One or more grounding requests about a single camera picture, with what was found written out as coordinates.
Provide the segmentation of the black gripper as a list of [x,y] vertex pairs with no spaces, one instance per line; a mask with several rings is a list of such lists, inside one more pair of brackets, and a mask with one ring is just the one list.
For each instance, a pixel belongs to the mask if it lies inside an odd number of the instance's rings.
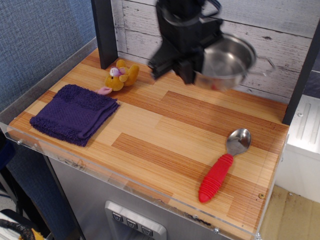
[[162,43],[148,62],[155,80],[173,70],[186,85],[194,84],[194,71],[201,73],[203,69],[205,48],[222,35],[223,20],[210,19],[220,12],[221,4],[217,0],[210,3],[216,11],[204,15],[204,0],[157,1]]

